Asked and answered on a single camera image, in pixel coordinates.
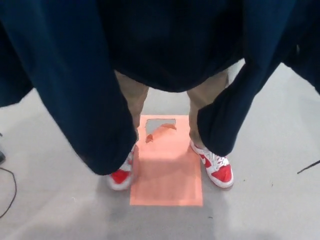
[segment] navy jacket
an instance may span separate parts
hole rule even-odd
[[[320,91],[319,0],[1,0],[0,106],[36,88],[99,175],[136,141],[114,70],[182,92],[244,58],[198,114],[205,146],[229,154],[255,95],[283,62]]]

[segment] red and white sneaker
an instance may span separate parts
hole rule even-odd
[[[190,146],[201,158],[206,173],[215,185],[226,189],[234,184],[234,174],[226,157],[217,156],[207,148],[199,148],[193,141],[190,142]]]
[[[133,146],[123,165],[116,172],[106,176],[107,183],[112,190],[123,191],[131,186],[134,178],[133,162],[135,147]]]

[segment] orange paper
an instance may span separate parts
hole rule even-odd
[[[149,119],[175,119],[146,134]],[[141,117],[138,176],[131,187],[130,204],[142,206],[202,206],[200,160],[190,148],[189,117]]]

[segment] pant leg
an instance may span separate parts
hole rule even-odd
[[[133,124],[137,131],[137,128],[140,125],[140,116],[148,95],[149,87],[117,71],[115,72],[115,75],[118,79],[121,92],[127,101],[129,111],[132,115]]]
[[[217,75],[209,77],[204,83],[187,91],[187,94],[190,98],[189,135],[191,140],[200,148],[203,148],[204,144],[201,141],[198,131],[198,111],[206,105],[211,104],[225,89],[225,87],[228,85],[228,82],[228,70],[225,70]]]

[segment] white shoelace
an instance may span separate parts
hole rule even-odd
[[[132,159],[133,159],[133,152],[131,151],[128,155],[128,157],[126,158],[126,160],[124,161],[124,163],[122,164],[122,166],[119,168],[121,169],[122,171],[125,171],[125,172],[131,172],[132,170],[132,164],[129,163],[129,161],[132,162]]]
[[[205,156],[210,161],[211,165],[214,167],[216,171],[218,171],[221,167],[225,167],[229,165],[229,160],[225,156],[215,155],[213,152],[210,152],[208,149],[204,150]]]

